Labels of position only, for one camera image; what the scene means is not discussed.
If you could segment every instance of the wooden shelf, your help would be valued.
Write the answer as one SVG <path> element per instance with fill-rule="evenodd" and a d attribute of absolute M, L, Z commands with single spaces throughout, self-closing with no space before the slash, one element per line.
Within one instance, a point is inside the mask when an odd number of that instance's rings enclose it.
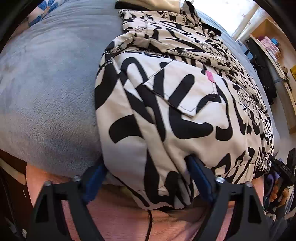
<path fill-rule="evenodd" d="M 281 28 L 274 23 L 273 19 L 268 17 L 264 20 L 252 33 L 256 39 L 259 36 L 267 36 L 269 39 L 276 38 L 281 44 L 281 55 L 282 57 L 278 59 L 281 67 L 285 66 L 288 69 L 288 78 L 290 80 L 290 85 L 292 88 L 293 99 L 296 100 L 296 81 L 292 76 L 290 69 L 296 65 L 296 51 L 290 43 L 287 36 L 281 30 Z"/>
<path fill-rule="evenodd" d="M 285 79 L 285 75 L 283 73 L 283 70 L 277 65 L 277 63 L 274 61 L 274 59 L 270 56 L 270 54 L 266 51 L 265 47 L 261 44 L 259 40 L 257 40 L 253 35 L 250 34 L 250 37 L 257 43 L 257 45 L 263 50 L 263 52 L 266 54 L 268 59 L 270 60 L 271 64 L 273 65 L 274 69 L 276 70 L 277 74 L 280 78 Z M 296 132 L 296 104 L 293 98 L 293 94 L 296 94 L 296 88 L 292 89 L 292 92 L 288 86 L 288 84 L 284 81 L 278 82 L 275 84 L 277 93 L 279 98 L 281 99 L 283 109 L 285 112 L 289 133 L 295 133 Z"/>

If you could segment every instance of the gray fleece blanket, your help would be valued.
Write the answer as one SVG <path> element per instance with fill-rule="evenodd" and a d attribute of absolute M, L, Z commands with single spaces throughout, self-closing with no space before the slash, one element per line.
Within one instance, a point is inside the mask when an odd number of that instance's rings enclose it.
<path fill-rule="evenodd" d="M 10 40 L 0 54 L 0 149 L 48 172 L 74 176 L 100 151 L 94 82 L 106 46 L 122 34 L 115 0 L 69 0 Z M 208 16 L 263 87 L 239 45 Z M 279 134 L 272 124 L 275 149 Z"/>

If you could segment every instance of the pink tag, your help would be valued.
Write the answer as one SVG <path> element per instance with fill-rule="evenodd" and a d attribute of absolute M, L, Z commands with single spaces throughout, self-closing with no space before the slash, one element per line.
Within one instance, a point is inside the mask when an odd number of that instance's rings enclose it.
<path fill-rule="evenodd" d="M 212 72 L 206 70 L 206 73 L 207 73 L 207 78 L 209 79 L 209 81 L 215 83 L 214 76 L 213 76 Z"/>

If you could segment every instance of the blue flower pattern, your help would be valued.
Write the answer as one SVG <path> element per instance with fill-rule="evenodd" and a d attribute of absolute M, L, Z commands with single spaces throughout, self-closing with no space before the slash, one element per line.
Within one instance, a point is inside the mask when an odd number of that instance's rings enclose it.
<path fill-rule="evenodd" d="M 55 2 L 55 0 L 48 0 L 48 3 L 47 3 L 47 1 L 43 1 L 42 3 L 40 3 L 38 5 L 38 7 L 40 9 L 42 9 L 44 12 L 43 12 L 43 14 L 39 15 L 38 17 L 36 17 L 32 22 L 29 22 L 29 27 L 31 27 L 34 24 L 38 23 L 49 12 L 51 12 L 52 10 L 54 10 L 58 5 L 59 5 L 59 3 Z"/>

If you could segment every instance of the floor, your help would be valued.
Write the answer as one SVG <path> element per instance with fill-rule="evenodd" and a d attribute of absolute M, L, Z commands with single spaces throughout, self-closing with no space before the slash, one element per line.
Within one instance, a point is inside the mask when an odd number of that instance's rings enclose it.
<path fill-rule="evenodd" d="M 284 109 L 279 97 L 274 99 L 274 104 L 271 105 L 271 112 L 272 116 L 274 117 L 276 128 L 280 135 L 279 153 L 276 158 L 282 158 L 284 161 L 286 161 L 289 151 L 296 147 L 296 133 L 292 135 L 289 134 Z"/>

